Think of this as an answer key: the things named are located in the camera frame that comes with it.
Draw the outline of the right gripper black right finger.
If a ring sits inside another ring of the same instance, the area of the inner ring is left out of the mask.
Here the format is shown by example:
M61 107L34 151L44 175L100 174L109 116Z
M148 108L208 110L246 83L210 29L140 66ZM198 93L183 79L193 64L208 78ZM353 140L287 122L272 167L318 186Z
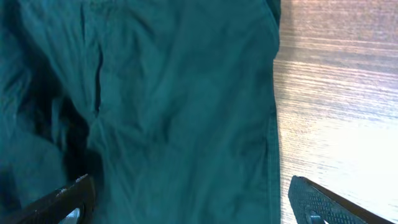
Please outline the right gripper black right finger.
M305 177L292 177L288 196L298 224L392 224Z

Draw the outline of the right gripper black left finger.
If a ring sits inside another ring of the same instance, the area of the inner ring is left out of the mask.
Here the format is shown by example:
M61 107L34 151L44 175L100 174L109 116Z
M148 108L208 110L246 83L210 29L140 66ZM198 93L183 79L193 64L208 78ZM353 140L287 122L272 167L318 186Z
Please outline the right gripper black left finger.
M22 210L2 219L8 224L76 223L87 224L93 218L95 184L85 174L71 184L54 190Z

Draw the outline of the black shorts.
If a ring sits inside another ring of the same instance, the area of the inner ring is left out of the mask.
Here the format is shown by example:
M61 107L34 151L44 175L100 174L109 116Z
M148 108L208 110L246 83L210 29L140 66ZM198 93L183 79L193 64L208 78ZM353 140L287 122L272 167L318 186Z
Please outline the black shorts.
M93 223L279 223L275 0L1 2L1 214L92 176Z

